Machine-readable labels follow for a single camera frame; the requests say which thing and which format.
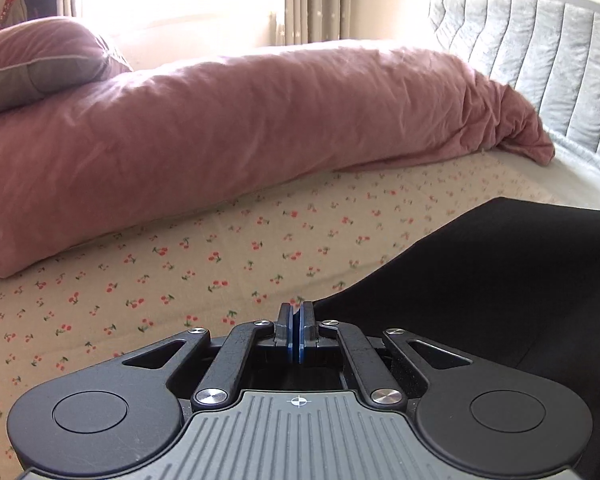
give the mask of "star print curtain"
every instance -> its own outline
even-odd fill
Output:
[[[301,44],[349,37],[351,0],[285,0],[278,43]]]

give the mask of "pink blanket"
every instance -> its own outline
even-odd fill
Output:
[[[343,41],[121,74],[0,114],[0,277],[303,174],[496,145],[554,155],[523,97],[427,50]]]

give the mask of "triangular cutout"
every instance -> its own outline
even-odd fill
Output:
[[[420,357],[433,366],[436,370],[447,370],[448,368],[458,368],[471,364],[469,359],[459,355],[447,352],[442,348],[430,345],[423,341],[409,341],[409,346],[413,348]]]
[[[131,359],[124,361],[122,364],[136,368],[148,368],[149,370],[162,368],[165,364],[167,364],[169,359],[171,359],[176,352],[182,348],[184,343],[185,342],[182,340],[171,341],[164,346],[154,348],[153,350],[149,350],[144,354],[132,357]]]

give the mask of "black pants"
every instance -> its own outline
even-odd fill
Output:
[[[594,421],[577,470],[600,479],[600,211],[492,200],[315,313],[367,335],[402,327],[564,384]]]

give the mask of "tufted headboard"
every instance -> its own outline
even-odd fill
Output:
[[[511,85],[554,142],[600,164],[600,4],[588,0],[431,0],[444,50]]]

